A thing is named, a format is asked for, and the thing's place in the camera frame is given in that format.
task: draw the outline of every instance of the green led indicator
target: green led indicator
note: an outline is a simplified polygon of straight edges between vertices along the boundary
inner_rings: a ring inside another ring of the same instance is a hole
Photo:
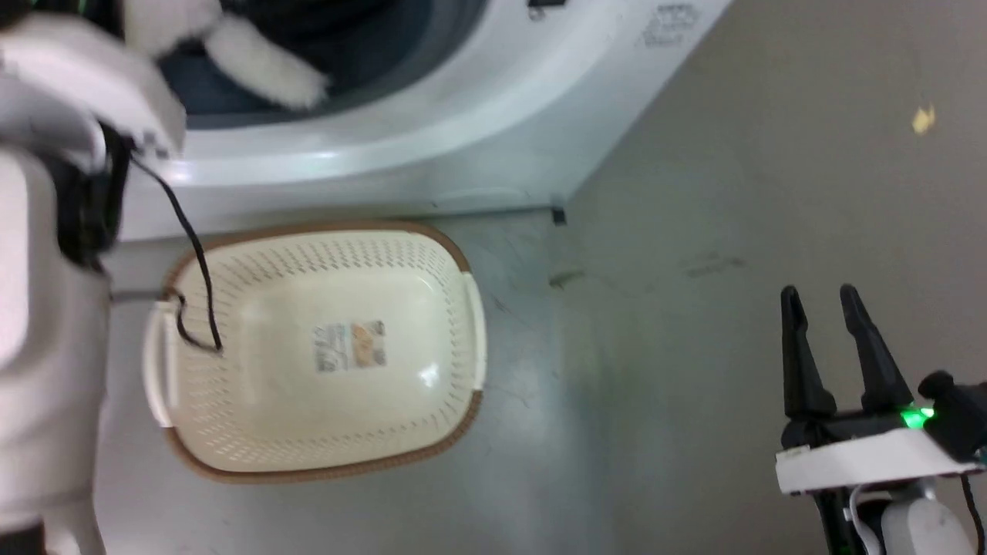
[[[913,430],[920,430],[927,420],[936,416],[936,411],[929,407],[922,407],[921,409],[906,409],[901,411],[901,420],[905,422],[905,426]]]

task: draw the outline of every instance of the white fluffy cloth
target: white fluffy cloth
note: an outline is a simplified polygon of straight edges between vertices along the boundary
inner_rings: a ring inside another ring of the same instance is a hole
[[[328,98],[326,75],[248,20],[223,14],[219,0],[123,0],[123,33],[129,47],[155,58],[199,38],[235,83],[290,110],[309,110]]]

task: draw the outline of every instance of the washing machine door opening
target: washing machine door opening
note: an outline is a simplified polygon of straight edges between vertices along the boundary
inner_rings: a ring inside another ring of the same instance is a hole
[[[319,118],[416,83],[469,37],[487,0],[225,0],[270,40],[330,76],[314,111],[283,110],[226,77],[196,42],[160,60],[189,113],[190,129],[225,129]]]

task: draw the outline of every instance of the white plastic basket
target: white plastic basket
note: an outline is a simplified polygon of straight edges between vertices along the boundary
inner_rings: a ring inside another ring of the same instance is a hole
[[[206,252],[222,355],[178,337],[177,306],[155,306],[144,382],[179,456],[210,478],[332,478],[426,458],[469,428],[487,340],[465,259],[407,223],[294,228]],[[193,257],[166,287],[209,337]]]

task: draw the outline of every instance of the concrete floor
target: concrete floor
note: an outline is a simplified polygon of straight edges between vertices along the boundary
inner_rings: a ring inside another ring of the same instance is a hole
[[[774,478],[778,294],[798,285],[843,407],[862,389],[845,281],[913,386],[939,367],[984,379],[983,21],[972,0],[737,0],[569,227],[440,222],[483,268],[499,355],[477,428],[434,462],[310,489],[183,474],[132,375],[146,306],[119,308],[111,398],[125,410],[98,486],[110,552],[823,553],[811,501]],[[937,124],[917,136],[930,103]],[[123,249],[121,286],[153,285],[182,249]],[[428,496],[466,465],[487,478]],[[941,492],[968,524],[958,487]],[[181,512],[148,501],[166,494]]]

